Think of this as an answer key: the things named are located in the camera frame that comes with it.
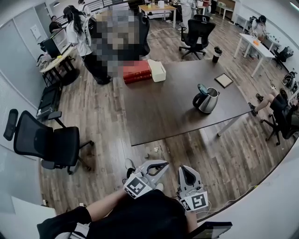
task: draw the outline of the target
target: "long black hair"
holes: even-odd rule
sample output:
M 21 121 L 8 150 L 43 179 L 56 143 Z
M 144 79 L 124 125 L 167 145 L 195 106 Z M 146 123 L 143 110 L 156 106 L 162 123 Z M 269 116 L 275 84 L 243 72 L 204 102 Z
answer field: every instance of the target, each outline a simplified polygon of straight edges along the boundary
M 73 5 L 69 5 L 64 9 L 64 18 L 67 18 L 68 23 L 74 21 L 74 30 L 78 35 L 83 33 L 83 22 L 81 21 L 80 15 L 84 16 L 84 14 L 78 11 Z

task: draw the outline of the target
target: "chair base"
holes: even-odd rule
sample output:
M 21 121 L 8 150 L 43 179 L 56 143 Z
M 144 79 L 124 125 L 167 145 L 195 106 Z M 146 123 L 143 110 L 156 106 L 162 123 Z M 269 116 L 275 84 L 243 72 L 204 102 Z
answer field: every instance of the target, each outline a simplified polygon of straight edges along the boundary
M 91 146 L 94 146 L 94 142 L 91 141 L 91 140 L 89 140 L 89 141 L 87 141 L 87 142 L 81 144 L 81 145 L 80 145 L 80 149 L 83 148 L 83 147 L 85 147 L 85 146 L 88 145 L 88 144 L 90 144 Z M 90 171 L 92 170 L 92 168 L 91 168 L 90 166 L 88 166 L 88 165 L 84 162 L 84 160 L 83 160 L 82 158 L 80 158 L 79 156 L 78 156 L 78 160 L 82 163 L 82 166 L 83 166 L 84 168 L 86 168 L 88 172 L 90 172 Z M 66 169 L 66 170 L 67 170 L 67 173 L 68 173 L 69 175 L 72 175 L 72 174 L 74 173 L 73 171 L 71 171 L 71 167 L 70 167 L 70 166 L 67 166 L 67 169 Z
M 273 128 L 273 131 L 272 131 L 272 133 L 271 133 L 271 135 L 269 136 L 269 138 L 266 138 L 266 141 L 269 141 L 270 140 L 270 138 L 273 136 L 273 134 L 275 134 L 276 135 L 276 137 L 277 137 L 277 143 L 276 143 L 276 146 L 278 146 L 278 145 L 280 145 L 280 138 L 279 138 L 279 131 L 280 131 L 280 129 L 278 128 L 278 125 L 276 124 L 276 122 L 275 122 L 275 119 L 274 119 L 274 116 L 273 116 L 273 114 L 270 114 L 269 115 L 269 118 L 271 118 L 272 117 L 272 120 L 273 120 L 273 123 L 270 123 L 269 121 L 267 121 L 267 120 L 265 120 L 265 119 L 262 119 L 261 120 L 261 123 L 266 123 L 266 124 L 268 124 L 269 126 L 271 126 L 272 128 Z
M 192 49 L 191 47 L 179 47 L 179 48 L 178 48 L 179 51 L 181 51 L 182 49 L 188 50 L 184 55 L 182 55 L 182 59 L 183 59 L 186 55 L 188 55 L 188 54 L 190 54 L 190 53 L 193 53 L 194 55 L 196 55 L 196 57 L 197 57 L 199 60 L 201 60 L 201 59 L 200 59 L 199 56 L 197 55 L 197 52 L 202 53 L 204 56 L 206 55 L 206 53 L 205 53 L 203 50 L 198 50 L 198 51 L 196 51 L 195 49 Z

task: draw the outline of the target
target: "black pants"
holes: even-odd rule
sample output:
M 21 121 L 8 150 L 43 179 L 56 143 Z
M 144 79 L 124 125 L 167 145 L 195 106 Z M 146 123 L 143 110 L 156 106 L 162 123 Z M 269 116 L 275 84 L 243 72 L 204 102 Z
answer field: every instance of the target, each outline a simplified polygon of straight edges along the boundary
M 107 67 L 103 65 L 103 62 L 97 59 L 97 55 L 91 53 L 86 56 L 82 56 L 85 67 L 93 75 L 98 84 L 107 84 L 110 82 L 110 76 L 107 74 Z
M 215 14 L 217 8 L 217 2 L 212 0 L 211 1 L 211 14 Z

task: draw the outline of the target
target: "black office chair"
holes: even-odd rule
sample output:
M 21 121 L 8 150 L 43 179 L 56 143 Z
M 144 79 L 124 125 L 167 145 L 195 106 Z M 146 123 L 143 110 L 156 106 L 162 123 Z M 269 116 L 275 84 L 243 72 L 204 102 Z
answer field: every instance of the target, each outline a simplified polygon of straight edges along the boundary
M 269 121 L 262 119 L 262 123 L 267 123 L 273 128 L 273 131 L 269 138 L 266 138 L 266 141 L 269 141 L 270 138 L 273 136 L 273 134 L 276 134 L 278 142 L 276 145 L 280 145 L 280 139 L 279 139 L 279 131 L 282 133 L 282 137 L 286 140 L 288 140 L 294 133 L 299 131 L 299 128 L 292 128 L 286 121 L 285 116 L 282 113 L 273 112 L 273 114 L 269 115 L 269 118 L 272 118 L 273 123 L 270 123 Z
M 14 151 L 19 155 L 30 155 L 42 158 L 42 167 L 45 169 L 62 169 L 67 167 L 71 175 L 70 167 L 75 166 L 79 160 L 90 171 L 83 159 L 79 157 L 79 150 L 94 142 L 88 141 L 80 145 L 79 129 L 77 127 L 65 127 L 60 121 L 61 112 L 56 111 L 49 115 L 49 120 L 56 120 L 62 126 L 55 129 L 45 126 L 35 119 L 28 111 L 23 111 L 18 124 L 18 111 L 12 109 L 9 112 L 4 138 L 11 141 L 14 136 Z
M 210 21 L 210 17 L 209 16 L 200 15 L 200 14 L 194 15 L 193 19 L 194 20 L 198 20 L 198 21 L 205 21 L 205 22 L 209 22 Z
M 186 45 L 190 47 L 179 47 L 178 50 L 181 51 L 182 49 L 188 50 L 187 53 L 185 53 L 182 56 L 182 59 L 190 54 L 194 53 L 196 57 L 200 60 L 199 56 L 197 55 L 197 52 L 203 53 L 205 56 L 206 53 L 203 51 L 204 48 L 206 48 L 209 44 L 208 37 L 210 33 L 215 28 L 215 24 L 212 22 L 205 22 L 205 21 L 198 21 L 195 19 L 190 19 L 188 21 L 188 33 L 184 33 L 183 31 L 186 29 L 182 27 L 181 31 L 181 40 L 182 42 L 185 42 Z M 198 38 L 201 37 L 201 44 L 197 44 Z

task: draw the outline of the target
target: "black shirt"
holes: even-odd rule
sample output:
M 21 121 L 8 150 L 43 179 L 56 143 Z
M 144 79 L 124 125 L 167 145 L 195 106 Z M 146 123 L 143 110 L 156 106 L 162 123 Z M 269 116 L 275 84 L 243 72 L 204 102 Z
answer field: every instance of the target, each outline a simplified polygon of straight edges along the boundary
M 86 208 L 78 207 L 38 224 L 40 239 L 73 232 L 77 222 L 91 222 Z M 91 222 L 89 228 L 87 239 L 184 239 L 188 230 L 184 208 L 159 190 L 137 199 L 127 195 L 107 217 Z
M 59 22 L 56 22 L 56 21 L 51 22 L 50 25 L 49 25 L 49 31 L 51 33 L 53 33 L 53 30 L 60 29 L 60 28 L 62 28 L 61 24 Z

